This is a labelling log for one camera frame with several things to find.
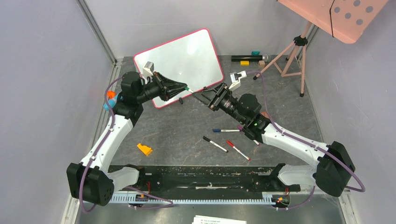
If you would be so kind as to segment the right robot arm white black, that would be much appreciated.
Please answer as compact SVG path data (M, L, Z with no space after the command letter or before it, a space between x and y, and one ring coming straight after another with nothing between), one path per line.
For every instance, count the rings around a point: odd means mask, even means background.
M314 141L280 127L261 114L262 106L255 95L247 93L235 98L225 83L212 90L195 92L193 97L212 111L222 110L230 115L243 126L242 132L249 139L279 148L306 163L305 166L282 165L270 177L273 189L313 185L334 197L352 189L348 182L356 177L355 166L343 144Z

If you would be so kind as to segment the green whiteboard marker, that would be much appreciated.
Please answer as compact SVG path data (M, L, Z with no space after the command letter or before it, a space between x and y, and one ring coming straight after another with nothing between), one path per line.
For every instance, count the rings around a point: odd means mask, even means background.
M195 91L193 91L193 90L190 89L189 87L185 87L184 89L187 90L187 91L190 92L190 93L195 93Z

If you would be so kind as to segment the pink framed whiteboard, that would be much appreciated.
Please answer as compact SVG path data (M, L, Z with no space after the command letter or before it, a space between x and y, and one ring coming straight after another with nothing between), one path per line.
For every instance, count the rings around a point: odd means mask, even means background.
M225 78L211 34L206 28L136 54L134 63L142 77L147 61L154 63L154 71L174 81L186 83L193 91L214 86ZM185 90L169 101L156 97L152 102L155 108L160 109L190 95Z

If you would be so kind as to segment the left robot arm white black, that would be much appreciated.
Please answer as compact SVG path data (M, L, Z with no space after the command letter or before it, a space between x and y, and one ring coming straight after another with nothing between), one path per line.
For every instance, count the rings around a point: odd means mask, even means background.
M113 194L127 187L143 189L147 184L141 169L134 165L125 165L120 170L109 172L109 167L120 144L134 128L143 112L143 103L159 97L168 101L188 89L188 85L168 79L154 72L144 79L138 72L127 72L110 87L120 81L121 92L116 103L111 106L105 100L110 113L108 124L88 154L79 162L71 163L66 174L71 196L93 206L105 206Z

